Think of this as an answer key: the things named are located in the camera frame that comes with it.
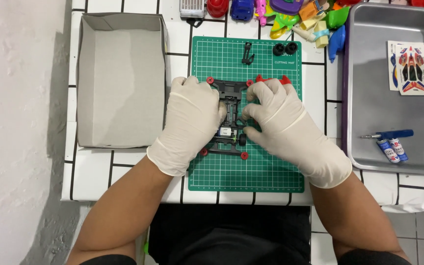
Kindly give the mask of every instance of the blue battery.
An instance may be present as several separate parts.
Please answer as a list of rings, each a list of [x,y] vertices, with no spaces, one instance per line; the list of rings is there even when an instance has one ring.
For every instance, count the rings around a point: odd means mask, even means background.
[[[398,157],[397,153],[390,147],[390,144],[387,140],[377,141],[377,145],[379,148],[384,152],[387,159],[392,163],[398,163],[400,162],[400,158]]]
[[[409,157],[405,153],[405,150],[403,149],[402,144],[400,143],[400,140],[398,138],[390,139],[389,144],[395,151],[395,153],[397,153],[398,158],[400,158],[400,161],[406,162],[409,160]]]

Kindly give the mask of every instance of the metal tray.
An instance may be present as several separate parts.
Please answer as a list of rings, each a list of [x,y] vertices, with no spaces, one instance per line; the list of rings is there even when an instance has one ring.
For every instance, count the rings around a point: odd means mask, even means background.
[[[424,174],[424,96],[389,90],[387,41],[424,42],[424,8],[360,3],[350,10],[343,72],[342,148],[359,169]],[[409,157],[390,163],[375,132],[413,129],[400,141]]]

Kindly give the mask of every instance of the forearm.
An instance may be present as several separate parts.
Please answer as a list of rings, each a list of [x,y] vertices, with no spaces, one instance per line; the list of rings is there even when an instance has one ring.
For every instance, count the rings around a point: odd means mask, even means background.
[[[310,190],[323,226],[339,244],[338,258],[352,249],[401,251],[386,214],[354,173],[334,188]]]
[[[145,156],[94,205],[75,248],[109,250],[135,241],[150,225],[171,179]]]

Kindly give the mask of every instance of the white latex glove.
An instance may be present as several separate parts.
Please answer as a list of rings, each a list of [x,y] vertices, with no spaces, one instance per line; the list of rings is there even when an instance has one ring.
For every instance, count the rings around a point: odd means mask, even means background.
[[[248,101],[256,97],[261,105],[246,105],[242,117],[254,118],[262,132],[245,127],[249,139],[296,165],[319,188],[333,188],[350,175],[351,161],[318,129],[292,85],[283,86],[278,79],[258,82],[246,93]]]
[[[166,123],[146,149],[148,158],[170,176],[184,176],[189,163],[212,139],[227,115],[219,92],[195,76],[177,77],[171,84]]]

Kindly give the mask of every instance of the green cutting mat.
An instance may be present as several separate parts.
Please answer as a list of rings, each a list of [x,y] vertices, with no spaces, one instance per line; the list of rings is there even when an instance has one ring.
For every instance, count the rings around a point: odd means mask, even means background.
[[[255,54],[254,62],[249,66],[241,63],[245,42],[252,44],[250,56]],[[192,39],[191,75],[199,81],[205,81],[208,76],[228,81],[255,81],[258,74],[265,79],[281,79],[282,75],[286,75],[302,100],[301,43],[295,41],[299,48],[293,55],[277,57],[272,54],[272,48],[279,42],[282,43],[277,40],[195,36]],[[238,106],[240,114],[247,104],[245,95],[246,90]],[[248,125],[259,129],[252,120],[248,121]],[[230,145],[220,144],[219,148],[230,149]],[[303,175],[296,166],[268,154],[249,139],[245,146],[237,145],[237,149],[248,152],[248,159],[211,153],[203,157],[198,154],[189,166],[189,190],[303,192]]]

